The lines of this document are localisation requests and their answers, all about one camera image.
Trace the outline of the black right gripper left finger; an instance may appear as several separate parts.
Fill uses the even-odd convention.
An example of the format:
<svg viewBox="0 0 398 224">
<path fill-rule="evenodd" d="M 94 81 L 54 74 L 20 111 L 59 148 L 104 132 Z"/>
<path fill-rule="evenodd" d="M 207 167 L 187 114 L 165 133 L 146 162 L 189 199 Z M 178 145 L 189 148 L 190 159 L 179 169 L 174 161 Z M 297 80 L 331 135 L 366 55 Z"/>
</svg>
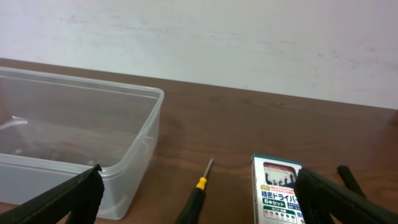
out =
<svg viewBox="0 0 398 224">
<path fill-rule="evenodd" d="M 1 214 L 3 224 L 93 224 L 104 194 L 99 164 Z"/>
</svg>

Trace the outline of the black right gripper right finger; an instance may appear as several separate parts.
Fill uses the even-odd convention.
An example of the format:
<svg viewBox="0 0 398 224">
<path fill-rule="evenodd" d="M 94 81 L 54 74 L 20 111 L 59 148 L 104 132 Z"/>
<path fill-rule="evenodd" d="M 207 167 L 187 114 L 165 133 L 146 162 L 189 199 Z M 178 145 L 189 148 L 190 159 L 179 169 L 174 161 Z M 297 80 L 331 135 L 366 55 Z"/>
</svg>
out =
<svg viewBox="0 0 398 224">
<path fill-rule="evenodd" d="M 345 186 L 310 170 L 300 169 L 294 185 L 306 223 L 397 223 L 397 214 L 369 201 L 349 168 L 339 168 Z"/>
</svg>

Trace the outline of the precision screwdriver set box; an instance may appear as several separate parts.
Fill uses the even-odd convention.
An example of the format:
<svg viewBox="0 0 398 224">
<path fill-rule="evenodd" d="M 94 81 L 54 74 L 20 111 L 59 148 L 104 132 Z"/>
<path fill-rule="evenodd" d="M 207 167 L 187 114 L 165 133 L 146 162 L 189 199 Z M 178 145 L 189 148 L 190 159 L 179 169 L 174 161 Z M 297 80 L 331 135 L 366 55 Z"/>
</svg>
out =
<svg viewBox="0 0 398 224">
<path fill-rule="evenodd" d="M 253 154 L 252 195 L 255 224 L 305 223 L 294 192 L 301 163 Z"/>
</svg>

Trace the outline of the black yellow screwdriver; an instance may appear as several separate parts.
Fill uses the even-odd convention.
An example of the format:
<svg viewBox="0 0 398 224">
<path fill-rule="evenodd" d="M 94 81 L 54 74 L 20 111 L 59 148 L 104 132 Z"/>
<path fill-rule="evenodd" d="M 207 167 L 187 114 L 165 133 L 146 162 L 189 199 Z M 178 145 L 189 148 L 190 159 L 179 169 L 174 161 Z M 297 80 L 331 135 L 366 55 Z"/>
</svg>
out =
<svg viewBox="0 0 398 224">
<path fill-rule="evenodd" d="M 198 218 L 205 200 L 205 187 L 208 182 L 208 174 L 213 164 L 213 159 L 210 159 L 205 173 L 200 177 L 195 188 L 192 190 L 184 208 L 180 212 L 175 224 L 197 224 Z"/>
</svg>

